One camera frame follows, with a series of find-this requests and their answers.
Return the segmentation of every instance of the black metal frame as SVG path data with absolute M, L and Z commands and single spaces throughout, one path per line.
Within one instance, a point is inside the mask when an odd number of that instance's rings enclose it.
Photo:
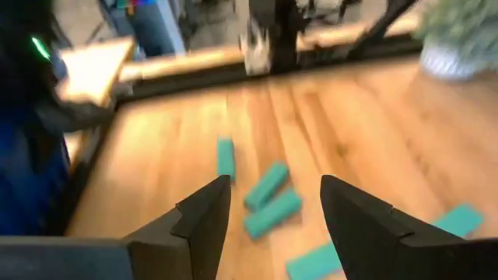
M 245 72 L 243 62 L 227 64 L 215 68 L 200 69 L 198 71 L 168 75 L 147 80 L 138 80 L 133 86 L 132 96 L 116 96 L 115 112 L 128 103 L 160 97 L 170 94 L 182 94 L 196 89 L 205 89 L 216 86 L 233 85 L 238 82 L 257 82 L 271 77 L 287 75 L 291 72 L 316 71 L 321 68 L 355 64 L 374 59 L 396 58 L 404 55 L 417 54 L 422 49 L 421 42 L 412 39 L 410 33 L 385 38 L 388 27 L 416 0 L 403 0 L 403 5 L 392 6 L 386 14 L 370 29 L 352 44 L 342 44 L 333 47 L 318 47 L 310 51 L 298 53 L 299 67 L 286 72 L 270 73 L 266 75 L 249 76 Z M 101 126 L 98 143 L 91 154 L 90 160 L 78 163 L 71 180 L 63 194 L 55 202 L 52 213 L 48 216 L 44 234 L 51 236 L 63 235 L 70 223 L 71 217 L 78 204 L 93 168 L 99 159 L 106 142 L 108 132 L 112 129 L 113 120 Z

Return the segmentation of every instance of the floor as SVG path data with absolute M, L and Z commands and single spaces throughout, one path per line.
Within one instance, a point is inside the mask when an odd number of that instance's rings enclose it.
M 318 0 L 318 8 L 336 7 L 338 0 Z M 363 0 L 359 6 L 346 13 L 347 23 L 377 18 L 385 10 L 385 0 Z M 56 14 L 62 28 L 74 45 L 85 44 L 92 32 L 103 21 L 96 0 L 56 0 Z M 245 27 L 247 0 L 220 0 L 216 5 L 199 8 L 198 22 L 202 23 L 191 39 L 191 49 L 214 47 L 222 44 L 236 44 L 239 31 Z M 113 31 L 104 26 L 94 40 L 114 37 Z
M 120 237 L 216 176 L 216 142 L 234 141 L 237 175 L 219 280 L 287 279 L 285 263 L 330 242 L 322 174 L 334 174 L 415 217 L 462 203 L 498 235 L 498 82 L 441 82 L 418 58 L 199 90 L 124 107 L 68 234 Z M 299 214 L 253 241 L 244 195 L 287 163 Z M 345 279 L 336 273 L 329 279 Z

